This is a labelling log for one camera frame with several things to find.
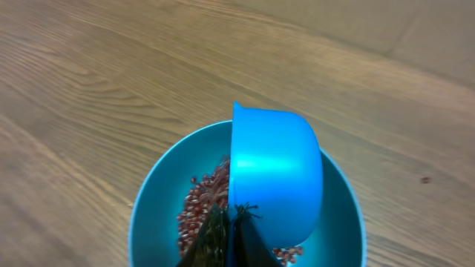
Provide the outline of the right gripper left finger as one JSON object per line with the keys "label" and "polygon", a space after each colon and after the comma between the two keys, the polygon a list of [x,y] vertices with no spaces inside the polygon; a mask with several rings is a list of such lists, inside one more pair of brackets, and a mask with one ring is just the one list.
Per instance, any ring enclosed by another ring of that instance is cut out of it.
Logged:
{"label": "right gripper left finger", "polygon": [[214,204],[177,267],[225,267],[229,230],[227,208]]}

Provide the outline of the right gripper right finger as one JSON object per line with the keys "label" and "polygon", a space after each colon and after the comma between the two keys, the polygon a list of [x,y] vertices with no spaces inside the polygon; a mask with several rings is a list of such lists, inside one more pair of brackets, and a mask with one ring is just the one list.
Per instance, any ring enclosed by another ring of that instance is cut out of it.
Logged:
{"label": "right gripper right finger", "polygon": [[232,266],[233,267],[282,267],[281,262],[267,248],[251,212],[256,205],[235,205],[237,215],[233,219]]}

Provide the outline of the red beans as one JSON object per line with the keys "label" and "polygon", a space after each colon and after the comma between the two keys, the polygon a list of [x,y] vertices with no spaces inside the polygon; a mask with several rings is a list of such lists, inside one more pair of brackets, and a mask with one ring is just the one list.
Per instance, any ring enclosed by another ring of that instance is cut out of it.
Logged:
{"label": "red beans", "polygon": [[[232,204],[229,202],[229,182],[231,173],[230,158],[223,158],[219,165],[211,174],[204,174],[200,179],[192,177],[190,182],[193,187],[188,192],[188,195],[183,200],[183,210],[177,215],[178,221],[178,238],[177,247],[179,249],[180,260],[185,255],[186,251],[191,247],[197,237],[201,225],[204,223],[208,213],[214,204],[221,208],[227,208],[230,219],[230,230],[228,239],[228,250],[225,267],[232,266],[232,235],[233,235],[233,219],[237,215],[235,205],[256,205],[254,203],[245,202],[242,204]],[[263,212],[260,207],[256,205],[256,209],[251,212],[258,216],[254,218],[255,224],[258,228],[257,222],[263,218]],[[296,263],[297,258],[304,254],[304,248],[300,245],[286,248],[270,248],[264,240],[267,248],[276,256],[283,266],[290,266]]]}

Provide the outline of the blue plastic measuring scoop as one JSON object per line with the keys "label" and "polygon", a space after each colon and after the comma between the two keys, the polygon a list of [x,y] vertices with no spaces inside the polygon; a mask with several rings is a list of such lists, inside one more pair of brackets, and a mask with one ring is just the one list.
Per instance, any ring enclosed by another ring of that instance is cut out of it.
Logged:
{"label": "blue plastic measuring scoop", "polygon": [[229,202],[258,205],[270,248],[303,243],[321,210],[323,168],[309,123],[289,111],[233,104]]}

